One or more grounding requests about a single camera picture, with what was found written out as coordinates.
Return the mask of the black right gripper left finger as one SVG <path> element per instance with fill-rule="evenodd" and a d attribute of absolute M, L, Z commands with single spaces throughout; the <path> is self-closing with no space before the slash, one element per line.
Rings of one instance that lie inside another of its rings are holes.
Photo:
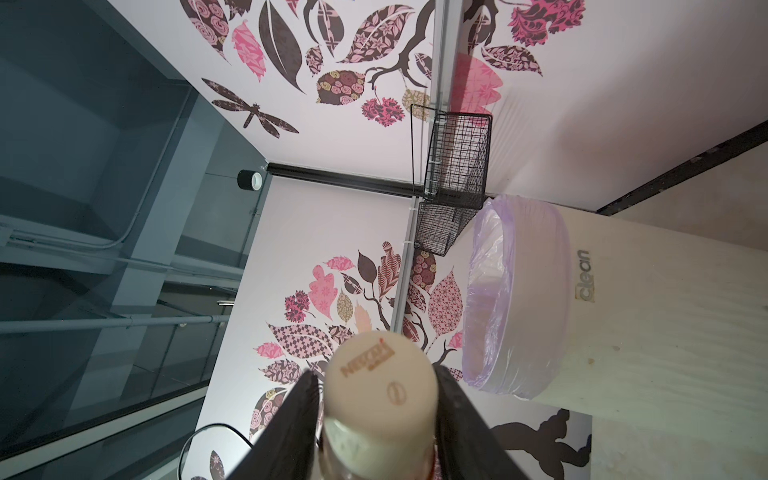
<path fill-rule="evenodd" d="M 229 479 L 310 479 L 319 403 L 318 377 L 305 371 Z"/>

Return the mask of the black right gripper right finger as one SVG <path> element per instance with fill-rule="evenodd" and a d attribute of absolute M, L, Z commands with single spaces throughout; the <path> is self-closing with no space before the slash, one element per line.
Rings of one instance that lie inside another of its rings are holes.
<path fill-rule="evenodd" d="M 527 479 L 449 370 L 441 365 L 433 369 L 439 394 L 435 438 L 442 478 Z"/>

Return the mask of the brown Nescafe bottle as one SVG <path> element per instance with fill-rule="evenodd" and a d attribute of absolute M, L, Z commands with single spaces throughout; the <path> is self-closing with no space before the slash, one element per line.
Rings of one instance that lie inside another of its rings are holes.
<path fill-rule="evenodd" d="M 353 336 L 325 372 L 319 469 L 323 479 L 429 479 L 438 382 L 405 336 Z"/>

